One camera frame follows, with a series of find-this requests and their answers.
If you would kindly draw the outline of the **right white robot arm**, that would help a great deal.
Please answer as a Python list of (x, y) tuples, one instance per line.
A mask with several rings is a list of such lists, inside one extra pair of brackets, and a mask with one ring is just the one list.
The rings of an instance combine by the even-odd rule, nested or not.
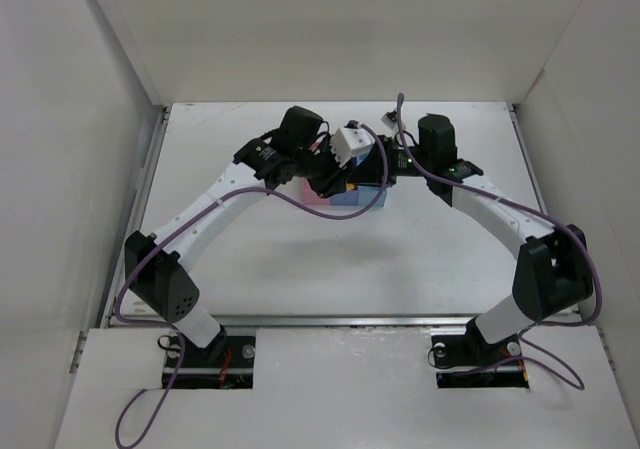
[(386, 113), (383, 121), (394, 136), (357, 166), (355, 183), (391, 186), (399, 177), (422, 176), (434, 195), (475, 220), (516, 261), (508, 296), (471, 319), (464, 333), (433, 338), (437, 368), (494, 364), (523, 332), (548, 324), (557, 313), (589, 298), (596, 311), (601, 309), (601, 284), (581, 229), (501, 193), (481, 168), (459, 157), (448, 117), (423, 116), (418, 137), (400, 127), (397, 111)]

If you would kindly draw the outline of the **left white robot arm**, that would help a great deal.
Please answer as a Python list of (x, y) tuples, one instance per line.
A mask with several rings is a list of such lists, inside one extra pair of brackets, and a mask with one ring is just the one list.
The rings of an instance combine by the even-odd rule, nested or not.
[(345, 191), (355, 157), (375, 143), (360, 126), (321, 141), (323, 123), (308, 109), (289, 108), (276, 129), (243, 145), (184, 211), (152, 234), (136, 231), (125, 241), (125, 289), (209, 359), (221, 352), (226, 333), (190, 276), (202, 253), (242, 212), (294, 178), (308, 180), (320, 197)]

